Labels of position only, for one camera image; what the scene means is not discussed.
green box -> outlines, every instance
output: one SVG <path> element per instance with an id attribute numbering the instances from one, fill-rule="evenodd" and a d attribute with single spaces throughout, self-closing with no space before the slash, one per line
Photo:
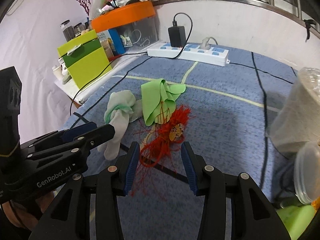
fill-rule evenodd
<path id="1" fill-rule="evenodd" d="M 89 55 L 91 52 L 101 48 L 101 43 L 99 39 L 95 39 L 93 41 L 89 41 L 83 44 L 81 47 L 76 49 L 70 56 L 64 55 L 62 58 L 67 68 L 72 66 L 78 60 L 81 60 L 83 57 Z"/>
<path id="2" fill-rule="evenodd" d="M 66 44 L 63 44 L 61 47 L 58 48 L 58 55 L 59 57 L 62 57 L 68 53 L 69 50 L 73 49 L 75 46 L 79 46 L 80 44 L 85 44 L 89 41 L 97 39 L 98 36 L 96 34 L 95 30 L 89 31 L 85 33 L 84 35 L 80 35 L 79 37 L 76 37 L 72 39 L 71 41 L 68 41 Z"/>
<path id="3" fill-rule="evenodd" d="M 104 49 L 101 47 L 83 57 L 81 60 L 78 60 L 68 68 L 68 71 L 78 88 L 81 89 L 88 82 L 96 78 L 104 69 L 105 70 L 99 77 L 102 77 L 105 73 L 112 70 L 111 65 L 108 65 L 109 60 L 104 52 Z"/>

power strip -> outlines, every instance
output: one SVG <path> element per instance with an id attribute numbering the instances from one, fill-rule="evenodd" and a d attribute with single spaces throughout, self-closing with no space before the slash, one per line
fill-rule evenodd
<path id="1" fill-rule="evenodd" d="M 211 47 L 209 50 L 206 50 L 200 49 L 199 47 L 200 45 L 197 44 L 187 44 L 178 58 L 223 67 L 230 63 L 230 60 L 228 60 L 229 50 L 217 47 Z M 181 51 L 181 48 L 173 48 L 170 43 L 157 42 L 147 51 L 148 55 L 151 57 L 174 58 Z"/>

orange lid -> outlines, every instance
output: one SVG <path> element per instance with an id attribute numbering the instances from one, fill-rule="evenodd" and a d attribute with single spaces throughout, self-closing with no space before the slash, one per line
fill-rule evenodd
<path id="1" fill-rule="evenodd" d="M 151 1 L 136 2 L 114 9 L 91 21 L 96 33 L 156 15 Z"/>

white plug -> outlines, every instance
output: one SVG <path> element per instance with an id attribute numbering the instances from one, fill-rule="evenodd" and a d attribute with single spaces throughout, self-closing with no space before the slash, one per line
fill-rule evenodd
<path id="1" fill-rule="evenodd" d="M 200 49 L 206 49 L 206 50 L 209 50 L 210 49 L 210 45 L 209 45 L 209 40 L 210 39 L 213 39 L 216 44 L 218 45 L 216 39 L 214 37 L 206 37 L 202 40 L 202 43 L 200 45 Z"/>

blue bedsheet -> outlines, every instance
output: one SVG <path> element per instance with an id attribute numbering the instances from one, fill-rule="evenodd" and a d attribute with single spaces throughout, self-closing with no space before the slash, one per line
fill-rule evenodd
<path id="1" fill-rule="evenodd" d="M 178 98 L 177 104 L 184 104 L 192 110 L 194 118 L 188 123 L 185 137 L 194 152 L 202 155 L 207 164 L 224 173 L 238 175 L 245 171 L 259 184 L 265 154 L 263 93 L 253 68 L 251 53 L 240 49 L 227 49 L 230 49 L 231 63 L 226 67 L 187 60 L 152 58 L 132 70 L 113 92 L 129 89 L 140 99 L 140 86 L 150 79 L 164 78 L 175 83 L 185 82 L 187 90 Z M 292 68 L 285 64 L 257 54 L 254 57 L 257 68 L 270 73 L 259 71 L 267 93 L 268 119 L 271 122 L 289 95 L 291 83 L 296 76 Z M 118 72 L 77 112 L 83 114 L 130 68 L 146 58 L 148 56 L 142 56 Z M 98 126 L 103 125 L 108 99 L 109 94 L 89 111 L 85 118 L 96 122 Z M 69 128 L 77 119 L 76 116 L 71 116 L 63 128 Z M 122 143 L 130 146 L 133 140 L 141 142 L 141 139 L 147 136 L 147 132 L 137 134 L 141 126 L 142 122 L 139 120 L 129 124 Z M 263 192 L 272 200 L 278 190 L 277 171 L 287 160 L 277 152 L 270 141 L 268 146 Z M 93 150 L 87 162 L 89 169 L 84 175 L 99 173 L 115 160 L 106 161 L 102 154 Z M 185 175 L 179 152 L 172 153 L 172 163 L 164 160 L 164 165 L 170 169 L 173 169 L 172 164 L 178 173 Z M 146 179 L 146 194 L 137 191 L 133 197 L 118 198 L 124 239 L 196 239 L 203 198 L 193 196 L 187 184 L 154 169 L 152 180 Z M 227 226 L 227 234 L 230 234 L 230 218 Z"/>

